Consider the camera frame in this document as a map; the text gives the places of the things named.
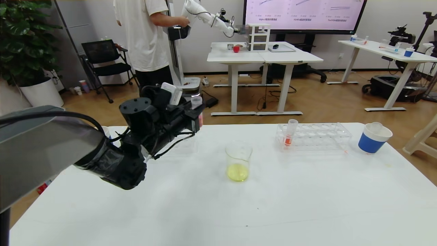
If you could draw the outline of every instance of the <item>plastic stool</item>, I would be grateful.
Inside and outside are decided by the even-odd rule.
[[[428,123],[428,125],[420,130],[402,149],[405,153],[411,155],[417,150],[423,151],[428,155],[437,158],[437,150],[425,143],[430,137],[437,137],[437,115]]]

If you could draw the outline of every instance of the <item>black pants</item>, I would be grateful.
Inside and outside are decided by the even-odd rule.
[[[151,72],[140,72],[138,70],[135,70],[135,74],[141,87],[146,85],[162,84],[164,82],[173,84],[170,66],[163,67],[161,69]]]

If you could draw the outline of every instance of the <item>monitor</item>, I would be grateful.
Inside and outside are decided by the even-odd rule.
[[[243,24],[272,33],[355,34],[367,0],[244,0]]]

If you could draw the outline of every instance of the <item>white robotic arm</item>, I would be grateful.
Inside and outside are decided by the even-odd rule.
[[[203,23],[220,29],[225,33],[226,36],[231,37],[235,32],[231,20],[229,22],[230,26],[221,19],[222,15],[220,13],[211,14],[202,5],[200,5],[200,0],[185,0],[184,8],[182,9],[182,16],[187,17],[190,20],[190,26],[192,27],[196,19],[200,19]]]

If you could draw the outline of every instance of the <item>white t-shirt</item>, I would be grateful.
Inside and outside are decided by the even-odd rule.
[[[165,0],[114,0],[115,18],[126,29],[131,65],[141,72],[169,65],[162,27],[150,15],[167,11]]]

